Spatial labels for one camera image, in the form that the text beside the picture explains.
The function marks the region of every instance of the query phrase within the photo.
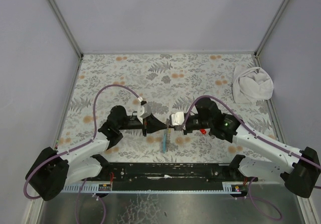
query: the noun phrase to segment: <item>metal floor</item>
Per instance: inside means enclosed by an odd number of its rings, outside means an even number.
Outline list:
[[[277,223],[304,223],[295,195],[277,184],[253,184],[252,194],[271,201],[282,212],[284,219]],[[77,194],[61,193],[42,207],[38,224],[76,223]],[[103,198],[108,224],[269,224],[275,221],[262,216],[249,199],[235,200],[220,194],[110,194]],[[278,213],[264,203],[257,203],[268,215],[278,218]],[[90,194],[79,200],[81,224],[100,223],[103,209],[100,201]]]

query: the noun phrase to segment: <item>purple tube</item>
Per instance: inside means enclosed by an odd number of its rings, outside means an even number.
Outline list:
[[[96,138],[96,135],[97,135],[97,120],[96,120],[96,102],[97,102],[97,99],[99,97],[99,95],[102,93],[103,90],[105,90],[106,88],[109,88],[109,87],[121,87],[121,88],[125,88],[127,89],[128,91],[130,91],[132,94],[134,94],[137,98],[139,98],[139,96],[137,95],[137,93],[135,93],[133,90],[131,90],[129,87],[126,87],[126,86],[123,86],[123,85],[119,85],[119,84],[110,84],[110,85],[107,85],[105,87],[103,87],[97,94],[96,94],[96,97],[95,97],[95,100],[94,100],[94,104],[93,104],[93,120],[94,120],[94,126],[95,126],[95,130],[94,130],[94,136],[93,136],[93,139],[92,140],[89,140],[87,141],[86,143],[82,144],[82,145],[79,145],[77,147],[74,147],[72,149],[69,150],[69,152],[73,152],[75,150],[78,150],[88,144],[90,144],[91,142],[93,142],[93,140]],[[60,157],[60,156],[63,156],[65,154],[67,154],[68,152],[65,151],[63,153],[60,153],[58,155],[55,155],[53,157],[50,157],[49,159],[45,160],[44,162],[42,162],[40,165],[38,165],[31,173],[30,175],[28,176],[28,178],[26,179],[25,181],[25,184],[24,184],[24,195],[26,198],[28,199],[31,199],[31,200],[35,200],[35,199],[38,199],[40,198],[40,196],[30,196],[28,193],[27,193],[27,186],[28,186],[28,183],[29,181],[31,180],[31,178],[33,177],[33,175],[41,168],[43,167],[45,164],[47,164],[48,162]]]

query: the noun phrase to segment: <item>black mount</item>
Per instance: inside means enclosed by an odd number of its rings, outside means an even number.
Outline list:
[[[314,149],[306,147],[301,153],[302,157],[320,165],[317,152]],[[292,166],[294,170],[290,174],[286,172],[281,174],[285,187],[298,196],[309,198],[321,170],[303,160],[299,160],[296,164],[293,163]]]
[[[195,104],[197,114],[190,115],[185,124],[184,135],[194,130],[210,129],[209,135],[220,140],[233,141],[240,123],[233,115],[223,114],[210,98],[202,98]]]
[[[142,130],[143,136],[146,136],[166,128],[166,124],[159,121],[152,114],[144,118],[142,124],[137,116],[127,116],[126,109],[123,106],[117,105],[111,109],[107,121],[98,129],[98,132],[103,133],[107,137],[109,141],[107,149],[110,149],[123,138],[120,130]]]
[[[52,148],[45,148],[30,168],[26,175],[26,179],[37,166],[56,154],[57,152]],[[43,200],[51,200],[64,188],[68,169],[69,165],[67,161],[58,157],[41,167],[40,170],[30,179],[29,184]]]

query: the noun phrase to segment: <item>white bracket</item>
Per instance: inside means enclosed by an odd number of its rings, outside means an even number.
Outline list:
[[[264,180],[284,183],[284,180],[280,177],[280,174],[284,171],[273,162],[253,160],[245,157],[240,162],[239,171],[246,177],[255,176]]]
[[[61,158],[63,160],[68,161],[69,168],[77,166],[83,160],[88,159],[90,156],[104,152],[105,150],[107,150],[109,146],[109,141],[107,140],[106,136],[103,133],[98,132],[93,142],[89,143],[84,147],[79,148],[78,150],[69,153],[70,149],[80,146],[86,143],[87,141],[89,141],[89,139],[81,141],[76,145],[68,147],[58,147],[58,154],[63,153],[65,151],[68,152],[66,155],[61,156]]]
[[[289,150],[292,153],[296,153],[297,155],[301,156],[300,149],[285,145],[280,143],[279,141],[272,139],[270,137],[265,136],[264,134],[252,129],[256,136],[261,136],[262,138],[284,148]],[[249,133],[242,125],[237,128],[236,130],[237,134],[233,136],[233,143],[237,145],[242,145],[246,148],[249,148],[256,153],[266,157],[276,165],[279,165],[282,172],[291,173],[294,167],[292,166],[293,163],[297,163],[299,159],[297,157],[294,157],[292,155],[289,155],[265,142],[262,140],[259,140],[256,136]]]
[[[184,112],[176,112],[175,114],[171,115],[171,126],[179,126],[182,125],[184,122]]]
[[[65,186],[85,178],[95,177],[100,173],[101,169],[102,166],[98,160],[88,158],[72,169],[69,168]]]
[[[143,119],[151,115],[151,107],[148,105],[148,103],[145,103],[144,105],[140,105],[137,108],[137,118],[138,120],[143,123]]]

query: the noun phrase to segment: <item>leaf pattern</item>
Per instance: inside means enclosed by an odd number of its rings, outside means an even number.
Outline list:
[[[162,73],[165,72],[166,70],[170,70],[172,68],[172,64],[167,62],[167,63],[154,63],[152,67],[149,68],[149,72],[157,72],[157,73]]]
[[[254,65],[250,54],[161,54],[161,55],[85,55],[70,100],[59,145],[72,146],[93,136],[93,100],[105,85],[126,85],[141,95],[152,113],[162,122],[177,111],[186,112],[200,95],[216,96],[256,130],[274,136],[265,101],[236,104],[232,96],[234,68]],[[115,105],[127,114],[137,111],[135,97],[122,88],[104,90],[97,100],[100,127]],[[264,158],[252,150],[194,132],[184,136],[171,131],[163,153],[165,130],[144,137],[140,130],[122,131],[124,138],[102,153],[108,161],[119,162],[217,162],[228,163],[236,154]]]
[[[170,83],[170,82],[171,82],[171,79],[170,79],[169,76],[164,76],[164,77],[162,77],[161,81],[162,81],[163,83]]]

